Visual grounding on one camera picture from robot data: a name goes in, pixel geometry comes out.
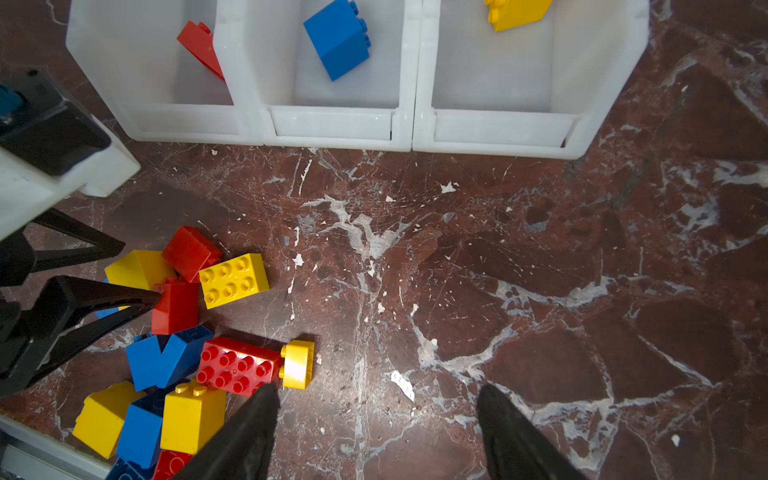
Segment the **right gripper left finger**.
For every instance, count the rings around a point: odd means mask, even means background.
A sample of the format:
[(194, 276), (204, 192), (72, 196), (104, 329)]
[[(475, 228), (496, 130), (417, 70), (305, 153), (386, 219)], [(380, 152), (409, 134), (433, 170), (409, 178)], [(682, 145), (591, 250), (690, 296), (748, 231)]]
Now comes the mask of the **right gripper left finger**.
[(262, 386), (194, 455), (176, 479), (265, 479), (280, 408), (276, 387)]

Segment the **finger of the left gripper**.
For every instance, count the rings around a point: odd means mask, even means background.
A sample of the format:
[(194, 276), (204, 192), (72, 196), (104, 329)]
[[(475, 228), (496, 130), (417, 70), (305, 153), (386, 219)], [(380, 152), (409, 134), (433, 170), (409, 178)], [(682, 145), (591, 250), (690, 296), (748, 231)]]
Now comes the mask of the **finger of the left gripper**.
[(22, 285), (35, 272), (108, 259), (120, 254), (125, 243), (100, 230), (50, 208), (31, 221), (57, 233), (54, 248), (36, 249), (25, 235), (25, 226), (1, 241), (1, 286)]
[[(21, 392), (161, 300), (152, 290), (71, 276), (50, 278), (29, 310), (1, 302), (1, 395)], [(126, 309), (103, 319), (96, 312)]]

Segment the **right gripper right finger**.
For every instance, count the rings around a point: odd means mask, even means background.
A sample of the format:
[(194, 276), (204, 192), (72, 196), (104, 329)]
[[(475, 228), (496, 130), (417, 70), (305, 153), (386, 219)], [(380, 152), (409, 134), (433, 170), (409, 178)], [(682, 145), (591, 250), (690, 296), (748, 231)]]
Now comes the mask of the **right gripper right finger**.
[(482, 386), (476, 411), (491, 479), (586, 479), (494, 385)]

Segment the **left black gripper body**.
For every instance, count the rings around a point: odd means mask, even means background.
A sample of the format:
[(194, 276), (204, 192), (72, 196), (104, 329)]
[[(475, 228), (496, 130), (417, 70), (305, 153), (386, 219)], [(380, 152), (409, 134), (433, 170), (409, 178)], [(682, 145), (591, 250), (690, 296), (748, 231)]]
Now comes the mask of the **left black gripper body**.
[(2, 84), (26, 100), (1, 119), (3, 239), (68, 195), (107, 197), (140, 170), (120, 139), (45, 73)]

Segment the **red lego brick small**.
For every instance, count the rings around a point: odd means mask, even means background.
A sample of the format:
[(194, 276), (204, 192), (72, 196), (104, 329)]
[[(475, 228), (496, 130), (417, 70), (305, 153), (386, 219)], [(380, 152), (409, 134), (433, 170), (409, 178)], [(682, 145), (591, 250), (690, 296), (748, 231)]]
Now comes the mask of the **red lego brick small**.
[(199, 272), (222, 259), (223, 253), (196, 228), (181, 226), (162, 257), (189, 283), (199, 283)]

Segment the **yellow six-stud lego brick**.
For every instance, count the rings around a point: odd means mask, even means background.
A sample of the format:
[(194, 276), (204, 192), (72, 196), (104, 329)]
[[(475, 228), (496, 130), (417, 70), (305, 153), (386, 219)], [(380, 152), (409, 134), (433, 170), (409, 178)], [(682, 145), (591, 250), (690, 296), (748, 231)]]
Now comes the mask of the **yellow six-stud lego brick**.
[(209, 310), (270, 290), (262, 255), (256, 253), (203, 269), (199, 280)]

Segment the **red lego brick long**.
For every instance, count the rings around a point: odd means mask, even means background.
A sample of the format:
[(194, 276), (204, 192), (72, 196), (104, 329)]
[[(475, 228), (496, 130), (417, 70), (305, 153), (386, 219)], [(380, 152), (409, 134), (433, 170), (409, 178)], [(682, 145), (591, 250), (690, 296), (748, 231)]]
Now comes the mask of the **red lego brick long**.
[(188, 21), (177, 36), (177, 41), (202, 65), (225, 80), (213, 45), (213, 32), (203, 22)]

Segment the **blue lego brick top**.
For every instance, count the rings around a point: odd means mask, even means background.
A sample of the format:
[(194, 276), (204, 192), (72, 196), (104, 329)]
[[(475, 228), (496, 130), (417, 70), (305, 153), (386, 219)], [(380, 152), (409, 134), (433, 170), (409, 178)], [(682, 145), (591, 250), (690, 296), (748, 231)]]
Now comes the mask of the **blue lego brick top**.
[(303, 25), (332, 81), (370, 57), (368, 27), (355, 1), (332, 1)]

